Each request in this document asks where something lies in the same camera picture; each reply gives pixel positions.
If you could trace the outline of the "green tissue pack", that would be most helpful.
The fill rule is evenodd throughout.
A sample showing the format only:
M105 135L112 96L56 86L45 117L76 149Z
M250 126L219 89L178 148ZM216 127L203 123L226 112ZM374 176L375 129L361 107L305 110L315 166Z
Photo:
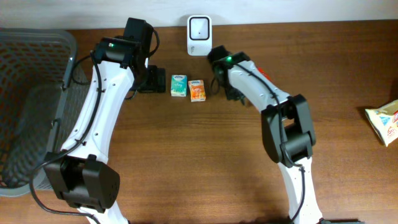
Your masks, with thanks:
M187 95L187 76L172 75L171 76L171 96L185 97Z

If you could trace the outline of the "cream snack bag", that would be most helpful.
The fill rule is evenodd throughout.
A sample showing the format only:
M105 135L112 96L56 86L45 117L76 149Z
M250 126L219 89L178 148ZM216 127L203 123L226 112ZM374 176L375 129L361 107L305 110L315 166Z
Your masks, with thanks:
M397 139L397 100L380 108L365 109L365 113L371 126L386 147Z

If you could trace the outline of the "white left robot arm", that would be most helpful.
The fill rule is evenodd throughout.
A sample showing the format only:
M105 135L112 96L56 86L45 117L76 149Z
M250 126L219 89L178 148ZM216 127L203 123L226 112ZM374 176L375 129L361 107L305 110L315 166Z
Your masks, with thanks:
M36 169L45 173L57 198L90 223L128 223L116 198L120 175L108 163L109 144L127 93L163 93L165 70L149 65L157 31L129 18L123 35L103 37L89 54L91 84L78 119L59 152L48 152Z

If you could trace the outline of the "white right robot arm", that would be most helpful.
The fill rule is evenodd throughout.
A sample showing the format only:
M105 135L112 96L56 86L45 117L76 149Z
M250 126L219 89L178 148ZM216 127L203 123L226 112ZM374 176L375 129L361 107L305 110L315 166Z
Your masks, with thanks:
M275 86L244 52L232 54L221 45L207 59L227 99L249 100L260 113L264 149L284 180L289 222L321 223L311 173L316 136L305 97Z

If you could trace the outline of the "orange tissue pack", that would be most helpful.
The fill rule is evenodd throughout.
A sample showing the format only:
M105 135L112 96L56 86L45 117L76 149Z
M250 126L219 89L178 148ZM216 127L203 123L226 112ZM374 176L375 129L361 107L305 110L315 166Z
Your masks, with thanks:
M188 82L191 102L205 101L205 86L203 80L191 80Z

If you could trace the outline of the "red snack bag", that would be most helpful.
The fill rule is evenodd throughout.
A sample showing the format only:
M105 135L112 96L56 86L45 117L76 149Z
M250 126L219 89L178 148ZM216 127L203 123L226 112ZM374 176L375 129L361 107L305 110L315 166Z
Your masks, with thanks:
M270 82L272 82L270 76L261 67L257 67L257 69L266 79L268 79Z

